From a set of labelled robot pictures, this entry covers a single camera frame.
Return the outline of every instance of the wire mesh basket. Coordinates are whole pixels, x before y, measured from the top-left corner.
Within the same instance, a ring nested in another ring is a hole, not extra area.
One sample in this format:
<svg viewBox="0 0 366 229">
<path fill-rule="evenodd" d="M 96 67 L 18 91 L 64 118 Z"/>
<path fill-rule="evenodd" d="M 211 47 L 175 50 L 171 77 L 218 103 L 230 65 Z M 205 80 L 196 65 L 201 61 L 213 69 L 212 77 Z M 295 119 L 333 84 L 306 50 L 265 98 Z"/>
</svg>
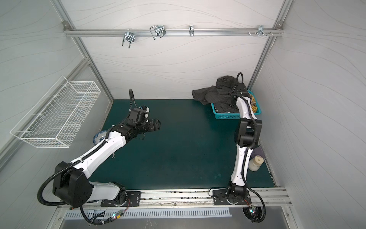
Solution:
<svg viewBox="0 0 366 229">
<path fill-rule="evenodd" d="M 37 148 L 68 148 L 100 92 L 94 81 L 61 77 L 10 133 Z"/>
</svg>

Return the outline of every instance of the metal hook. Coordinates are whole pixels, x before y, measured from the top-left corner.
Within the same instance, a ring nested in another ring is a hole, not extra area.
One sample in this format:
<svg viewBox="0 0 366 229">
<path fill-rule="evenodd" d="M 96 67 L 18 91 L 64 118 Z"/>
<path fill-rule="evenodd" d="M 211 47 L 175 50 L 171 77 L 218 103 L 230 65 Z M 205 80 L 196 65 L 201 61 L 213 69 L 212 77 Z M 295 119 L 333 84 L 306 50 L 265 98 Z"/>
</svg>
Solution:
<svg viewBox="0 0 366 229">
<path fill-rule="evenodd" d="M 167 32 L 165 31 L 163 25 L 153 25 L 150 27 L 150 33 L 153 36 L 154 40 L 156 40 L 156 37 L 158 35 L 160 38 L 162 38 Z"/>
<path fill-rule="evenodd" d="M 188 27 L 188 30 L 189 30 L 189 36 L 190 37 L 193 37 L 194 36 L 194 28 L 193 28 L 193 25 L 190 25 Z"/>
<path fill-rule="evenodd" d="M 122 46 L 124 44 L 124 41 L 128 41 L 128 48 L 131 47 L 132 42 L 135 42 L 135 35 L 127 30 L 126 33 L 124 33 L 123 40 L 122 40 Z"/>
<path fill-rule="evenodd" d="M 158 36 L 157 31 L 158 31 L 158 27 L 157 27 L 156 25 L 153 25 L 153 26 L 151 26 L 151 27 L 150 27 L 150 33 L 151 33 L 151 35 L 153 35 L 154 40 L 155 40 L 155 39 L 156 39 L 156 37 Z"/>
</svg>

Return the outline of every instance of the black cable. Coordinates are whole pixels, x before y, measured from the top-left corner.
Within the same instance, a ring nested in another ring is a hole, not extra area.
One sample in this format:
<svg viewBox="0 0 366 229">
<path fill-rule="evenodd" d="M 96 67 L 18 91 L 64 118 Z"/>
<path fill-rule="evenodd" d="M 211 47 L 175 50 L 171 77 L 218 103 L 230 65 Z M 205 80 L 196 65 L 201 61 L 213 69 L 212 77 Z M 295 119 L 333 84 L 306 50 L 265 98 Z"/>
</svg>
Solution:
<svg viewBox="0 0 366 229">
<path fill-rule="evenodd" d="M 101 147 L 104 146 L 104 144 L 106 144 L 106 140 L 103 141 L 97 148 L 95 148 L 93 151 L 91 151 L 90 153 L 88 153 L 87 155 L 85 155 L 84 157 L 82 157 L 81 159 L 84 161 L 85 159 L 87 159 L 88 157 L 90 157 L 91 155 L 93 155 L 95 152 L 97 152 Z M 43 182 L 43 184 L 41 185 L 41 187 L 38 189 L 37 192 L 37 199 L 38 201 L 46 206 L 58 206 L 58 205 L 64 205 L 67 204 L 65 201 L 60 201 L 60 202 L 49 202 L 47 200 L 45 200 L 42 196 L 43 194 L 43 190 L 45 189 L 45 187 L 58 175 L 62 174 L 64 171 L 69 170 L 70 168 L 74 167 L 75 165 L 79 164 L 81 162 L 81 160 L 77 160 L 76 162 L 69 164 L 68 166 L 66 166 L 65 168 L 61 169 L 60 171 L 58 171 L 57 173 L 53 174 L 52 176 L 50 176 L 45 182 Z"/>
<path fill-rule="evenodd" d="M 213 189 L 216 189 L 216 190 L 226 190 L 226 188 L 210 188 L 210 189 L 208 190 L 208 195 L 209 195 L 209 196 L 211 196 L 211 195 L 210 195 L 210 192 L 211 192 L 211 190 L 213 190 Z"/>
<path fill-rule="evenodd" d="M 97 214 L 96 216 L 93 216 L 92 218 L 90 218 L 90 221 L 92 221 L 94 223 L 94 220 L 98 217 L 104 217 L 105 211 Z"/>
<path fill-rule="evenodd" d="M 129 89 L 128 92 L 130 94 L 130 110 L 132 109 L 132 102 L 134 102 L 135 107 L 137 108 L 136 101 L 135 101 L 135 96 L 134 96 L 134 92 L 132 91 L 132 89 Z"/>
<path fill-rule="evenodd" d="M 99 200 L 92 200 L 92 201 L 88 201 L 87 203 L 96 203 L 98 202 Z"/>
<path fill-rule="evenodd" d="M 132 91 L 132 89 L 129 90 L 130 93 L 130 113 L 131 113 L 131 109 L 132 109 L 132 102 L 135 104 L 135 107 L 137 107 L 136 105 L 136 101 L 135 101 L 135 96 L 134 93 Z M 88 153 L 87 155 L 85 155 L 84 157 L 82 157 L 81 159 L 84 161 L 86 158 L 90 157 L 91 155 L 93 155 L 95 152 L 97 152 L 102 146 L 104 146 L 104 144 L 107 142 L 108 137 L 109 137 L 109 133 L 112 131 L 115 131 L 118 128 L 118 126 L 113 126 L 111 128 L 108 129 L 106 135 L 105 135 L 105 141 L 103 141 L 97 148 L 95 148 L 93 151 L 91 151 L 90 153 Z M 69 164 L 67 167 L 61 169 L 60 171 L 58 171 L 57 173 L 53 174 L 52 176 L 50 176 L 45 182 L 43 182 L 43 184 L 41 185 L 41 187 L 38 189 L 37 192 L 37 199 L 38 201 L 46 206 L 58 206 L 58 205 L 65 205 L 67 204 L 65 201 L 60 201 L 60 202 L 50 202 L 47 201 L 43 198 L 42 194 L 43 194 L 43 190 L 46 188 L 46 186 L 58 175 L 62 174 L 64 171 L 69 170 L 70 168 L 74 167 L 75 165 L 79 164 L 81 162 L 81 160 L 77 160 L 76 162 Z"/>
<path fill-rule="evenodd" d="M 243 74 L 241 72 L 239 72 L 236 76 L 236 81 L 239 83 L 239 76 L 242 75 L 242 83 L 244 82 L 244 77 Z"/>
<path fill-rule="evenodd" d="M 247 182 L 246 182 L 246 180 L 245 180 L 245 178 L 244 178 L 244 166 L 245 166 L 245 159 L 246 159 L 246 157 L 247 157 L 247 155 L 248 155 L 248 150 L 249 150 L 250 148 L 253 148 L 253 147 L 254 147 L 254 145 L 255 145 L 255 143 L 256 143 L 256 141 L 257 141 L 257 137 L 258 137 L 257 122 L 256 122 L 255 118 L 253 118 L 253 116 L 252 116 L 252 114 L 251 114 L 251 107 L 250 107 L 250 105 L 249 105 L 249 103 L 248 103 L 248 101 L 247 101 L 246 99 L 244 99 L 241 95 L 238 95 L 238 94 L 231 94 L 230 96 L 237 96 L 237 97 L 240 97 L 242 100 L 244 100 L 245 104 L 247 105 L 248 111 L 249 111 L 249 117 L 250 117 L 250 119 L 251 119 L 251 120 L 252 120 L 252 122 L 253 122 L 253 130 L 254 130 L 254 133 L 253 133 L 253 142 L 252 142 L 252 144 L 250 144 L 250 146 L 248 146 L 248 147 L 246 148 L 246 150 L 245 150 L 245 154 L 244 154 L 244 161 L 243 161 L 243 165 L 242 165 L 242 173 L 241 173 L 241 174 L 242 174 L 242 179 L 243 179 L 244 184 L 246 185 L 246 187 L 247 187 L 247 188 L 248 188 L 252 193 L 256 194 L 256 195 L 259 197 L 259 199 L 261 200 L 261 202 L 262 202 L 263 210 L 262 210 L 261 218 L 260 218 L 260 219 L 258 219 L 258 220 L 256 220 L 256 219 L 252 219 L 252 222 L 257 222 L 257 223 L 259 223 L 259 222 L 262 222 L 262 221 L 264 220 L 264 218 L 266 217 L 266 206 L 265 206 L 265 204 L 264 204 L 264 201 L 263 201 L 262 197 L 261 197 L 261 196 L 260 196 L 256 191 L 254 191 L 253 189 L 251 189 L 251 188 L 248 186 L 248 184 L 247 184 Z"/>
<path fill-rule="evenodd" d="M 113 222 L 115 219 L 112 219 L 111 217 L 109 217 L 107 220 L 105 220 L 104 222 L 99 222 L 99 223 L 95 223 L 94 222 L 94 217 L 92 217 L 93 221 L 91 221 L 91 219 L 89 219 L 86 215 L 85 215 L 85 212 L 84 212 L 84 209 L 83 209 L 83 206 L 80 206 L 80 212 L 81 212 L 81 215 L 83 216 L 83 218 L 91 225 L 103 225 L 103 224 L 107 224 L 107 223 L 110 223 L 110 222 Z"/>
</svg>

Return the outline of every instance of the led light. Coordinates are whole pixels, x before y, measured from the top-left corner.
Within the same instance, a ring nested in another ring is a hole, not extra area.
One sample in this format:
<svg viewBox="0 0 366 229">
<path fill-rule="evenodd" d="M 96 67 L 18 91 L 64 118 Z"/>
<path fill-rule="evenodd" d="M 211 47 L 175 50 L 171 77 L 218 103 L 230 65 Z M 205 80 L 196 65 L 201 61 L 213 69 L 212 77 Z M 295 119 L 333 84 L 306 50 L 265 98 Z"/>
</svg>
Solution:
<svg viewBox="0 0 366 229">
<path fill-rule="evenodd" d="M 252 206 L 250 209 L 249 209 L 249 212 L 250 214 L 254 215 L 255 214 L 255 207 Z"/>
</svg>

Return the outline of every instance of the white wall panel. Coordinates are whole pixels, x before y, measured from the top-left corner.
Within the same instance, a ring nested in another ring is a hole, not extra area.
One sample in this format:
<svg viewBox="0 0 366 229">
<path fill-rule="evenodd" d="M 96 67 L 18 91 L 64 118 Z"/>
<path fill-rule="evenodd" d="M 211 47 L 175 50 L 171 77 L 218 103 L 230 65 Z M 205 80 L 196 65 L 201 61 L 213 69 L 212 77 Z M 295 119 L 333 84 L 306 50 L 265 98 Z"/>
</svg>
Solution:
<svg viewBox="0 0 366 229">
<path fill-rule="evenodd" d="M 62 0 L 78 29 L 272 27 L 283 0 Z M 243 72 L 249 82 L 266 37 L 137 37 L 128 49 L 122 37 L 83 41 L 114 98 L 190 99 L 191 91 Z"/>
<path fill-rule="evenodd" d="M 266 38 L 140 37 L 130 49 L 120 37 L 83 41 L 115 99 L 129 88 L 137 99 L 190 99 L 224 75 L 241 71 L 248 83 Z"/>
<path fill-rule="evenodd" d="M 74 80 L 94 81 L 101 88 L 89 67 Z M 0 172 L 2 228 L 47 227 L 56 207 L 38 203 L 36 194 L 39 187 L 54 173 L 57 164 L 70 162 L 94 146 L 93 137 L 104 124 L 109 105 L 108 97 L 101 92 L 70 148 L 39 149 L 23 143 Z M 48 201 L 60 201 L 52 194 L 51 187 L 52 182 L 44 190 L 43 197 Z"/>
<path fill-rule="evenodd" d="M 366 4 L 296 0 L 253 91 L 300 228 L 366 228 Z"/>
<path fill-rule="evenodd" d="M 83 59 L 47 0 L 0 2 L 0 148 L 9 131 Z"/>
<path fill-rule="evenodd" d="M 78 29 L 272 27 L 283 0 L 62 0 Z"/>
<path fill-rule="evenodd" d="M 64 35 L 61 19 L 49 0 L 0 1 L 0 22 L 1 149 L 12 137 L 9 131 L 83 56 L 72 38 Z M 76 80 L 98 83 L 89 68 Z M 0 228 L 47 227 L 56 207 L 38 203 L 37 190 L 58 163 L 69 162 L 93 146 L 108 105 L 102 92 L 68 149 L 20 146 L 0 172 Z M 58 201 L 50 185 L 44 196 Z"/>
</svg>

